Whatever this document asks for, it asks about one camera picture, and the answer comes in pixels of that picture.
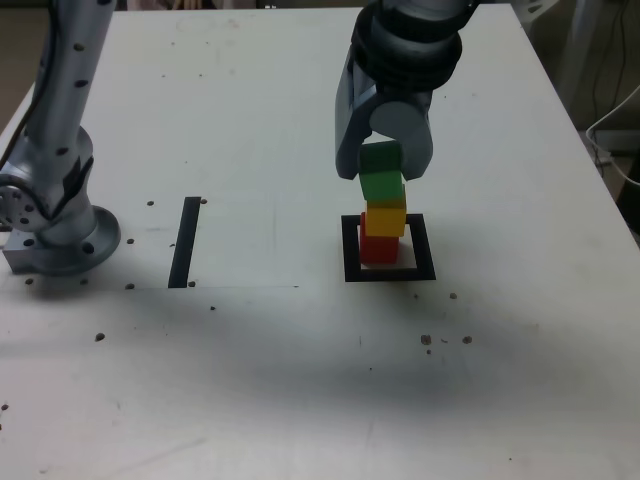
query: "stacked cubes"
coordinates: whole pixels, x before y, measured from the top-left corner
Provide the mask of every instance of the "stacked cubes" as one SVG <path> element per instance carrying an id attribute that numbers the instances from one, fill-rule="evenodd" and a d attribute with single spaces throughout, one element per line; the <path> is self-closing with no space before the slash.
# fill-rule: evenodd
<path id="1" fill-rule="evenodd" d="M 360 263 L 396 263 L 407 216 L 401 162 L 397 142 L 360 148 L 360 185 L 367 201 L 367 211 L 360 217 Z"/>

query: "black tape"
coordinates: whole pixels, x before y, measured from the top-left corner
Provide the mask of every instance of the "black tape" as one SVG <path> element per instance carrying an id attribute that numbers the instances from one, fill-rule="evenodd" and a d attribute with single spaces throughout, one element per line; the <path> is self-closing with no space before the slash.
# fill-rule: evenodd
<path id="1" fill-rule="evenodd" d="M 198 214 L 200 213 L 200 197 L 186 197 L 182 207 L 178 239 L 173 252 L 169 288 L 186 288 L 191 267 L 193 244 L 196 240 Z"/>

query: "cube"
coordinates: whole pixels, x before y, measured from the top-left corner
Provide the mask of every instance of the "cube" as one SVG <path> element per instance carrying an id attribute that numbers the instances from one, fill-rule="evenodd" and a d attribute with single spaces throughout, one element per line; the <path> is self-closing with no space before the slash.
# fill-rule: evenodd
<path id="1" fill-rule="evenodd" d="M 407 223 L 407 201 L 404 190 L 399 200 L 367 202 L 367 235 L 371 237 L 402 237 Z"/>
<path id="2" fill-rule="evenodd" d="M 360 147 L 359 172 L 378 173 L 400 170 L 402 147 L 398 142 L 368 143 Z"/>
<path id="3" fill-rule="evenodd" d="M 400 170 L 361 173 L 360 186 L 367 202 L 387 202 L 402 197 L 402 174 Z"/>
<path id="4" fill-rule="evenodd" d="M 367 235 L 366 215 L 360 215 L 360 263 L 365 265 L 393 265 L 398 260 L 398 237 L 370 237 Z"/>

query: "gray robot arm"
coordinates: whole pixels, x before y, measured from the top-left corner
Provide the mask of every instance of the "gray robot arm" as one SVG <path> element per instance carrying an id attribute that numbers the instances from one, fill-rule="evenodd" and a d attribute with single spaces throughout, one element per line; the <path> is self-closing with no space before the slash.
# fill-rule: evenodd
<path id="1" fill-rule="evenodd" d="M 31 106 L 0 159 L 3 252 L 16 273 L 87 270 L 115 250 L 118 223 L 87 196 L 93 146 L 80 127 L 115 9 L 111 0 L 50 0 L 50 30 Z"/>
<path id="2" fill-rule="evenodd" d="M 460 30 L 479 0 L 378 0 L 358 15 L 335 107 L 336 169 L 353 179 L 372 131 L 396 140 L 406 180 L 433 153 L 429 107 L 460 58 Z"/>

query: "table surface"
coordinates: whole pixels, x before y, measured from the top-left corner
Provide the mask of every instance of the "table surface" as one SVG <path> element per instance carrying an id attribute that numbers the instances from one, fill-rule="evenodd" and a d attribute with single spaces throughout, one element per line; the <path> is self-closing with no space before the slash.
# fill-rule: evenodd
<path id="1" fill-rule="evenodd" d="M 510 7 L 463 30 L 407 186 L 438 280 L 344 283 L 357 13 L 115 15 L 83 125 L 123 242 L 31 286 L 1 262 L 3 478 L 640 478 L 640 256 Z"/>

